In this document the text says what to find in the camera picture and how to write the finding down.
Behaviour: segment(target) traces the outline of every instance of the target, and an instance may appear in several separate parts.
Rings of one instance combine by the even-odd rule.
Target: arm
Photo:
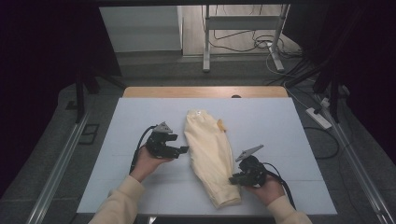
[[[260,188],[246,187],[262,201],[273,214],[277,224],[310,224],[308,216],[297,212],[289,203],[282,186],[271,176],[267,176],[265,184]]]
[[[141,147],[134,170],[117,189],[110,191],[90,223],[133,223],[137,214],[137,202],[145,190],[141,182],[167,161],[171,160],[152,158],[148,150]]]

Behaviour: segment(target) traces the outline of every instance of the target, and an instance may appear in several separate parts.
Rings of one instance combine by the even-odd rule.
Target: crumpled cloth
[[[223,128],[206,110],[189,110],[184,134],[192,169],[215,207],[240,203],[239,187],[229,181],[233,176],[233,154]]]

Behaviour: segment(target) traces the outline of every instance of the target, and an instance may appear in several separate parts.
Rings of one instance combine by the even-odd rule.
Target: human hand
[[[268,206],[275,199],[285,195],[282,185],[270,175],[267,175],[265,184],[259,188],[245,186],[245,189],[254,193],[265,206]]]
[[[172,160],[173,159],[154,158],[149,154],[146,147],[141,147],[137,154],[136,165],[129,175],[137,181],[142,182],[148,175],[153,173],[159,165]]]

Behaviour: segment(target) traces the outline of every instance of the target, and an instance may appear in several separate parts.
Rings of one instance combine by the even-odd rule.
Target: sleeve
[[[271,202],[267,208],[273,214],[276,224],[312,224],[306,214],[297,212],[291,206],[286,195]]]
[[[184,134],[190,146],[192,169],[215,207],[240,203],[239,188],[228,179],[233,175],[231,147],[218,122],[205,110],[190,110]]]
[[[117,189],[110,191],[90,223],[133,223],[137,202],[144,191],[144,187],[128,175]]]

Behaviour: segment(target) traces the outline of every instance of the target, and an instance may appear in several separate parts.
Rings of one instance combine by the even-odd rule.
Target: dark background
[[[395,1],[368,4],[336,66],[350,90],[353,113],[395,162]],[[332,49],[351,7],[292,6],[285,35],[318,63]],[[120,69],[97,7],[3,1],[0,29],[3,194],[49,123],[59,91],[75,82],[78,71],[95,76],[91,66],[111,76]]]
[[[77,73],[120,76],[98,7],[0,3],[0,195],[51,120]]]

